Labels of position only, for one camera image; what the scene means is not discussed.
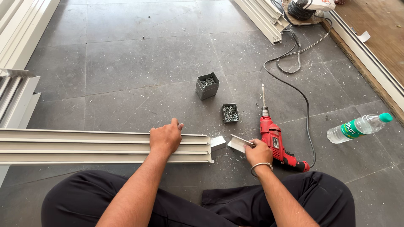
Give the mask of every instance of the bottle label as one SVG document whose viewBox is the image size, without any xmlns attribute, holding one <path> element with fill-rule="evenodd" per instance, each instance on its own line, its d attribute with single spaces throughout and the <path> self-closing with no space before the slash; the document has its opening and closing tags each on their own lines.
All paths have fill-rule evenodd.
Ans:
<svg viewBox="0 0 404 227">
<path fill-rule="evenodd" d="M 354 139 L 354 138 L 358 138 L 361 136 L 364 136 L 366 134 L 361 133 L 355 126 L 355 120 L 352 120 L 348 123 L 345 123 L 343 125 L 341 125 L 341 131 L 342 134 L 344 134 L 344 136 L 350 138 L 350 139 Z"/>
</svg>

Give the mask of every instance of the cable coil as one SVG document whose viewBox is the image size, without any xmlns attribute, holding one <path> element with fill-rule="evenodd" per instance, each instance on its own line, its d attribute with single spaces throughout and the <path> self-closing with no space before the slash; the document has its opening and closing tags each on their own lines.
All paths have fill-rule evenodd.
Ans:
<svg viewBox="0 0 404 227">
<path fill-rule="evenodd" d="M 311 16 L 315 13 L 315 10 L 310 9 L 303 9 L 294 1 L 291 1 L 288 5 L 288 13 L 292 15 L 292 17 L 300 20 L 305 21 L 310 19 Z"/>
</svg>

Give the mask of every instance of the red power drill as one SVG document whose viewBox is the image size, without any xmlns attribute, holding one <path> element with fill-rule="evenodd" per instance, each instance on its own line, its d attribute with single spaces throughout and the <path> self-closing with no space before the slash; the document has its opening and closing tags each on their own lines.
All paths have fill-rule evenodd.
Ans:
<svg viewBox="0 0 404 227">
<path fill-rule="evenodd" d="M 295 155 L 287 152 L 283 147 L 280 128 L 271 120 L 268 107 L 265 106 L 264 84 L 262 84 L 262 98 L 264 106 L 261 108 L 261 118 L 259 119 L 261 140 L 272 150 L 272 156 L 281 161 L 282 164 L 287 164 L 294 171 L 309 171 L 310 166 L 306 161 L 298 162 Z"/>
</svg>

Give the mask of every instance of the hand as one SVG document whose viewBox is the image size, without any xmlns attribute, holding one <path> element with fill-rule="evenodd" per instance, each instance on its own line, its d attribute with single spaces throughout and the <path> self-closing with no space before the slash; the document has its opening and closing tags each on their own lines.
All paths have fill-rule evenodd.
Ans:
<svg viewBox="0 0 404 227">
<path fill-rule="evenodd" d="M 171 124 L 150 129 L 150 153 L 158 152 L 165 158 L 177 150 L 181 142 L 181 130 L 184 124 L 179 124 L 176 118 L 171 119 Z"/>
<path fill-rule="evenodd" d="M 254 143 L 254 148 L 247 145 L 244 147 L 250 165 L 254 166 L 260 162 L 269 162 L 272 164 L 272 150 L 269 149 L 268 145 L 259 139 L 253 139 L 250 142 Z"/>
</svg>

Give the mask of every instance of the gray metal container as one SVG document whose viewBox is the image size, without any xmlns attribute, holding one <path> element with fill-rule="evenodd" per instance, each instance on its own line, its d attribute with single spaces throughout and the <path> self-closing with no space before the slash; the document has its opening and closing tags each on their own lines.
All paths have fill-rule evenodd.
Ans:
<svg viewBox="0 0 404 227">
<path fill-rule="evenodd" d="M 201 81 L 213 76 L 213 79 L 215 80 L 214 84 L 211 84 L 207 86 L 206 88 L 203 88 Z M 219 80 L 217 79 L 215 73 L 211 73 L 208 75 L 204 76 L 198 76 L 198 79 L 196 80 L 196 93 L 199 96 L 200 100 L 207 99 L 209 97 L 212 97 L 216 95 L 217 89 L 219 89 Z"/>
<path fill-rule="evenodd" d="M 225 118 L 225 106 L 234 106 L 236 108 L 236 113 L 237 113 L 237 116 L 238 116 L 237 120 L 226 121 L 226 118 Z M 240 121 L 240 114 L 238 114 L 237 104 L 235 104 L 235 103 L 223 104 L 222 105 L 222 116 L 223 116 L 223 122 L 224 123 L 236 123 L 236 122 Z"/>
</svg>

